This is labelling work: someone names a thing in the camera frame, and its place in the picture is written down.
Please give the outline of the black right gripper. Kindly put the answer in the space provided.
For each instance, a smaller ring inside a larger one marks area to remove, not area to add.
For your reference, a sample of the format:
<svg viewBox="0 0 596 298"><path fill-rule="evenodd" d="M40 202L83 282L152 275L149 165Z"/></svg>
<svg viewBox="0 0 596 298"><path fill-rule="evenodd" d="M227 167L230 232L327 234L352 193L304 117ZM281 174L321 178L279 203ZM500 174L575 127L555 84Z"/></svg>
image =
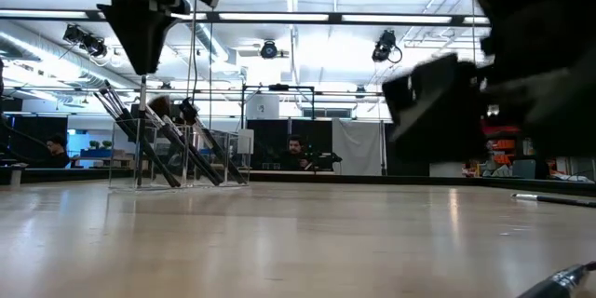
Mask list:
<svg viewBox="0 0 596 298"><path fill-rule="evenodd" d="M487 156L477 74L474 63L448 54L383 83L395 124L388 140L398 160L462 163Z"/></svg>

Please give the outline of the fluffy-head black makeup brush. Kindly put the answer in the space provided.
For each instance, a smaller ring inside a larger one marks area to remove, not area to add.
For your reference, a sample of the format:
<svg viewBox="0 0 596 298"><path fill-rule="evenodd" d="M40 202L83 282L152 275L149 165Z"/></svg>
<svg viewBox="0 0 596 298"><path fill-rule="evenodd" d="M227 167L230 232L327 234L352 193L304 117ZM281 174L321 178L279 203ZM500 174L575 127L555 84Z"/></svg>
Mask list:
<svg viewBox="0 0 596 298"><path fill-rule="evenodd" d="M187 167L184 160L190 160L198 169L202 177L206 177L215 186L223 179L211 167L210 163L198 152L188 137L188 129L182 131L169 117L170 99L168 96L158 96L147 105L147 114L156 124L159 131L170 141L171 145L182 155L183 168Z"/></svg>

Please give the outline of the large black powder brush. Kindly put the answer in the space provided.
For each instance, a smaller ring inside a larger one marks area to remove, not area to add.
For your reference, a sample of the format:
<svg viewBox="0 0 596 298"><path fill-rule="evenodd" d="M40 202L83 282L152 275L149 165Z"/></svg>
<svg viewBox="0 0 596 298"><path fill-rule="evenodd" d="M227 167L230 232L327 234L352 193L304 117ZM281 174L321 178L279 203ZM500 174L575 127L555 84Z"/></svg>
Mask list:
<svg viewBox="0 0 596 298"><path fill-rule="evenodd" d="M179 109L183 119L194 128L202 142L210 149L210 154L221 163L225 177L230 176L238 184L247 184L248 182L232 161L232 152L229 149L230 135L225 132L216 133L210 130L201 121L197 108L189 98L183 100Z"/></svg>

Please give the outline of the black fan makeup brush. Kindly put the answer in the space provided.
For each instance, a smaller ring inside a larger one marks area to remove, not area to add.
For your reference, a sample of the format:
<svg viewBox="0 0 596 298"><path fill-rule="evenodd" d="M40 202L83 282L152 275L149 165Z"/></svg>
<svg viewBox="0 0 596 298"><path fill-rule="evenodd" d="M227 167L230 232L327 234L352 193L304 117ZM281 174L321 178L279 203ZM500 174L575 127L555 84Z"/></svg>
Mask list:
<svg viewBox="0 0 596 298"><path fill-rule="evenodd" d="M536 283L517 298L575 298L594 271L596 261L571 265Z"/></svg>

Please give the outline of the red storage bins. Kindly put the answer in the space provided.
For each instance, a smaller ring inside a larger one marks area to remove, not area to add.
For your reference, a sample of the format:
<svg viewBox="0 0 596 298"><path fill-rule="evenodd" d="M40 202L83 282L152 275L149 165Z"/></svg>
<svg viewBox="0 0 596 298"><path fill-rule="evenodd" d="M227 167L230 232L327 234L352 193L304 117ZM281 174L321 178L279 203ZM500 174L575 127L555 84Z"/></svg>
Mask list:
<svg viewBox="0 0 596 298"><path fill-rule="evenodd" d="M509 136L521 132L515 126L486 126L482 128L482 131L487 137Z"/></svg>

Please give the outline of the black partition panel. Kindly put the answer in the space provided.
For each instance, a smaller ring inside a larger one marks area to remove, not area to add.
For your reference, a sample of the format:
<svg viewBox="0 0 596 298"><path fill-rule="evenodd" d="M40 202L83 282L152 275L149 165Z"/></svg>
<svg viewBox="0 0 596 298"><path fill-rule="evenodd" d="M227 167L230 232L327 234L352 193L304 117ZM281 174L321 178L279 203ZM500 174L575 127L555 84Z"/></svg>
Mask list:
<svg viewBox="0 0 596 298"><path fill-rule="evenodd" d="M429 176L429 165L425 163L405 162L396 152L395 144L386 141L386 171L390 176Z"/></svg>
<svg viewBox="0 0 596 298"><path fill-rule="evenodd" d="M18 160L33 168L33 163L49 157L47 139L60 134L66 140L67 120L58 117L16 116L13 128L24 136L14 135L10 140L10 150Z"/></svg>
<svg viewBox="0 0 596 298"><path fill-rule="evenodd" d="M249 120L248 129L254 133L254 153L251 168L255 170L284 170L279 156L288 148L291 135L302 138L304 152L314 169L314 156L332 152L332 122L317 120Z"/></svg>

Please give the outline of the storage shelf rack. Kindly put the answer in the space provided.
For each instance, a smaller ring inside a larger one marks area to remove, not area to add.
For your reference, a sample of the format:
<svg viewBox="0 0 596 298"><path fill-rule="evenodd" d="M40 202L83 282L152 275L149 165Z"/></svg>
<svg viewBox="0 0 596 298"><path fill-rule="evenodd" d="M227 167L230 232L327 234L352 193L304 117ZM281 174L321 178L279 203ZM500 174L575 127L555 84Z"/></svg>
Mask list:
<svg viewBox="0 0 596 298"><path fill-rule="evenodd" d="M462 168L464 177L517 178L512 175L513 161L521 156L539 156L533 141L522 131L509 136L486 136L486 139L488 156L465 163ZM567 176L566 158L545 159L549 165L549 179L562 179Z"/></svg>

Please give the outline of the black desk equipment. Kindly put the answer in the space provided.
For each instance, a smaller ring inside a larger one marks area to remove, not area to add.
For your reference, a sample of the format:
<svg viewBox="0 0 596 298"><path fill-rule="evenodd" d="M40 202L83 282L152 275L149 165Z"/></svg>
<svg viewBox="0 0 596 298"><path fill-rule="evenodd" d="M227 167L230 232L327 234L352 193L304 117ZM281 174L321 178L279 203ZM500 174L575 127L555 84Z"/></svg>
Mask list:
<svg viewBox="0 0 596 298"><path fill-rule="evenodd" d="M334 171L335 164L341 164L343 159L335 152L315 154L313 164L317 171Z"/></svg>

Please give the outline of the black overhead light bar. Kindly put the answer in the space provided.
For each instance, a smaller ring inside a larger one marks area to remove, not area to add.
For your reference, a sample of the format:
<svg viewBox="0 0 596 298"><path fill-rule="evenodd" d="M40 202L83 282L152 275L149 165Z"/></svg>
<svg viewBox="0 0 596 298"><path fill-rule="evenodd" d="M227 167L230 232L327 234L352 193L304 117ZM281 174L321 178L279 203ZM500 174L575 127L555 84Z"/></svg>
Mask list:
<svg viewBox="0 0 596 298"><path fill-rule="evenodd" d="M203 11L193 14L173 14L183 22L195 20L207 23L240 24L326 24L326 25L377 25L377 26L437 26L488 28L489 19L482 16L437 14L386 14L342 12L218 12ZM97 9L91 10L43 10L0 9L0 20L47 20L47 21L106 21Z"/></svg>

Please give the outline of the blue shelf with plants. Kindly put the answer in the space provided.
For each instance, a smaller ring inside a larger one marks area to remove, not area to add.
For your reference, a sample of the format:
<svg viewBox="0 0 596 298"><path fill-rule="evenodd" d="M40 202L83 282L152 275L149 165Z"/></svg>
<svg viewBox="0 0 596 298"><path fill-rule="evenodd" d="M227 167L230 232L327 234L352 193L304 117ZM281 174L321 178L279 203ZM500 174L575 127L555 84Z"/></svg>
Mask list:
<svg viewBox="0 0 596 298"><path fill-rule="evenodd" d="M81 149L80 155L87 158L108 158L113 155L113 143L111 141L90 141L88 149Z"/></svg>

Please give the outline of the white box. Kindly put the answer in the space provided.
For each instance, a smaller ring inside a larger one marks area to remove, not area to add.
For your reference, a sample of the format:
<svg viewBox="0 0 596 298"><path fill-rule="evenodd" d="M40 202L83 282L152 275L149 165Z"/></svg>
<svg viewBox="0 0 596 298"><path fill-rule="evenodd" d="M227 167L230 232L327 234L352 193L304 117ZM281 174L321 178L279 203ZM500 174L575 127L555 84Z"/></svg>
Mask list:
<svg viewBox="0 0 596 298"><path fill-rule="evenodd" d="M278 95L258 93L245 100L245 116L248 120L278 119L280 100Z"/></svg>

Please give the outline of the person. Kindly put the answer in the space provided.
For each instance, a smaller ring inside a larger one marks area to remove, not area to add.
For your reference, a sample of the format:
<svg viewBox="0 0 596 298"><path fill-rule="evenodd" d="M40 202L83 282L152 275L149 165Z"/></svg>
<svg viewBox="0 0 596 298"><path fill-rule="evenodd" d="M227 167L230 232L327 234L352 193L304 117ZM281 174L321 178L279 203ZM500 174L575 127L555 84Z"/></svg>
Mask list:
<svg viewBox="0 0 596 298"><path fill-rule="evenodd" d="M288 148L279 156L280 166L284 170L308 170L311 161L304 152L302 138L291 135L288 139Z"/></svg>
<svg viewBox="0 0 596 298"><path fill-rule="evenodd" d="M34 168L63 169L70 163L66 152L66 140L60 134L54 134L47 139L49 157L33 163Z"/></svg>

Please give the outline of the silver ventilation duct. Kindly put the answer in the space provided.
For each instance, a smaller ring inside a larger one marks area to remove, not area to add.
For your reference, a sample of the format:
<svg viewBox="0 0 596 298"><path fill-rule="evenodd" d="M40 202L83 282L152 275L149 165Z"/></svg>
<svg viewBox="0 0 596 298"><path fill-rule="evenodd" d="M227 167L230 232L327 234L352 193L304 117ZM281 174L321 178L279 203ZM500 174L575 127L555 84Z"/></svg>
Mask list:
<svg viewBox="0 0 596 298"><path fill-rule="evenodd" d="M176 34L174 49L182 54L186 67L185 76L199 77L208 71L224 77L240 76L242 66L237 64L238 55L216 34L212 23L201 21L206 15L196 12L196 0L184 0L191 12L174 28Z"/></svg>

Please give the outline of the black aluminium table frame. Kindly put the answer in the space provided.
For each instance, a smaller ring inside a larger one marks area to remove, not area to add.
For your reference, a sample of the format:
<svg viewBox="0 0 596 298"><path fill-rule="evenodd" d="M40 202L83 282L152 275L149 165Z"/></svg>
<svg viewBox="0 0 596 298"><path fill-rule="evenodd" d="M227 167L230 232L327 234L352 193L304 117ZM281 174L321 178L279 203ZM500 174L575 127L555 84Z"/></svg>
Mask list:
<svg viewBox="0 0 596 298"><path fill-rule="evenodd" d="M129 169L25 169L23 183L50 183L66 181L106 180L130 177ZM343 183L385 185L434 185L434 186L481 186L510 190L523 190L569 196L596 197L596 183L580 183L559 180L529 180L516 178L456 178L426 176L356 176L324 173L290 173L287 171L254 170L252 182L267 183Z"/></svg>

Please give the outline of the black metal rig frame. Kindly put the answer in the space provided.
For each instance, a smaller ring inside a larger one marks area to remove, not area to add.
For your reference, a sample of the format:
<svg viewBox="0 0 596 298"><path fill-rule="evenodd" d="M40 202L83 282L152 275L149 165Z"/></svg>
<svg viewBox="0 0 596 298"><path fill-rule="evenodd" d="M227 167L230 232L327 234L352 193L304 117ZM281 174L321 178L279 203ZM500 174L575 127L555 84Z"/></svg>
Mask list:
<svg viewBox="0 0 596 298"><path fill-rule="evenodd" d="M295 94L302 96L307 102L311 105L311 119L315 120L315 97L316 97L316 90L314 86L301 86L301 85L287 85L287 84L272 84L272 85L246 85L243 84L241 86L240 91L240 119L239 119L239 126L241 129L246 127L246 103L249 99L246 96L246 91L250 90L252 95L259 94L264 89L269 92L287 92L294 90Z"/></svg>

